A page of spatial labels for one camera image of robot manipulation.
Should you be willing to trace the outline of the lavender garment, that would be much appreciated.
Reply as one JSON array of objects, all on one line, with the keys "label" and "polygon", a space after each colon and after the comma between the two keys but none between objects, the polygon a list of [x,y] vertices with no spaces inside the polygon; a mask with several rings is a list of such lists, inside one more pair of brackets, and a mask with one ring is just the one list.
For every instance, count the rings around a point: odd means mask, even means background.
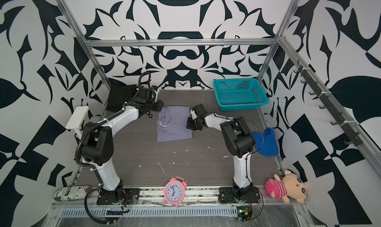
[{"label": "lavender garment", "polygon": [[190,118],[189,106],[164,107],[158,115],[157,142],[169,142],[192,138],[192,131],[187,129]]}]

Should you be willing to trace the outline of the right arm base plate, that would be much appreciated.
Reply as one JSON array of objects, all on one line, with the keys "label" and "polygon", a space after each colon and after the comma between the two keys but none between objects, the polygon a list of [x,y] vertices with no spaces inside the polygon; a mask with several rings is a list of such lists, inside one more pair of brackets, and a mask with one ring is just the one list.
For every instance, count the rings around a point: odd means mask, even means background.
[{"label": "right arm base plate", "polygon": [[260,202],[260,192],[255,186],[246,188],[221,187],[219,188],[218,201],[222,204],[231,203],[253,203]]}]

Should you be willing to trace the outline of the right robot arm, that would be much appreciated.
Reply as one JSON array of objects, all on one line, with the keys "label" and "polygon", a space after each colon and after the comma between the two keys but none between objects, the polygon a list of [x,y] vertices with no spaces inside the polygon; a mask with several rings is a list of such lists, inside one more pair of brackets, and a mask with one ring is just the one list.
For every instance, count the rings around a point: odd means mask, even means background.
[{"label": "right robot arm", "polygon": [[199,104],[190,110],[187,129],[196,131],[202,130],[203,127],[214,128],[222,132],[225,145],[233,156],[233,196],[237,201],[248,199],[254,191],[250,162],[256,140],[245,119],[208,113],[204,106]]}]

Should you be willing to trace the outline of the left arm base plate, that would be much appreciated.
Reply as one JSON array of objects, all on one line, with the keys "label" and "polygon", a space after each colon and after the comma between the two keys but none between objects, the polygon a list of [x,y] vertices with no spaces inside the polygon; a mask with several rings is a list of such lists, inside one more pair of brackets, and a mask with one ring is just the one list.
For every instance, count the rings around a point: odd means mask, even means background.
[{"label": "left arm base plate", "polygon": [[136,204],[139,200],[139,188],[121,188],[115,191],[101,189],[98,195],[97,205],[131,205]]}]

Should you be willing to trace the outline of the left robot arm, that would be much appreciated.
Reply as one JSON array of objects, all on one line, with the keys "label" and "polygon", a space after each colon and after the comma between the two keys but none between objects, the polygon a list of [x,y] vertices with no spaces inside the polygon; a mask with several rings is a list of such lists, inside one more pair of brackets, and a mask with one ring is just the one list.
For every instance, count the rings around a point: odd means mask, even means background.
[{"label": "left robot arm", "polygon": [[124,102],[122,108],[97,123],[87,123],[75,151],[74,160],[83,167],[90,167],[101,184],[101,196],[108,203],[119,201],[124,195],[123,182],[112,162],[114,153],[113,136],[129,123],[151,112],[160,112],[164,103],[158,99],[159,88],[139,87],[133,98]]}]

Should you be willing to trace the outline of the black garment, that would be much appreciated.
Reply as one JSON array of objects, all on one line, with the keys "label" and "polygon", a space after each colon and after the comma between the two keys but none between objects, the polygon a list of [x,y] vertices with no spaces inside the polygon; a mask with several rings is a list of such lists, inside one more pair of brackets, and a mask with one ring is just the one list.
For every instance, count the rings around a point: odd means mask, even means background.
[{"label": "black garment", "polygon": [[136,85],[112,85],[107,100],[106,111],[118,112],[137,91]]}]

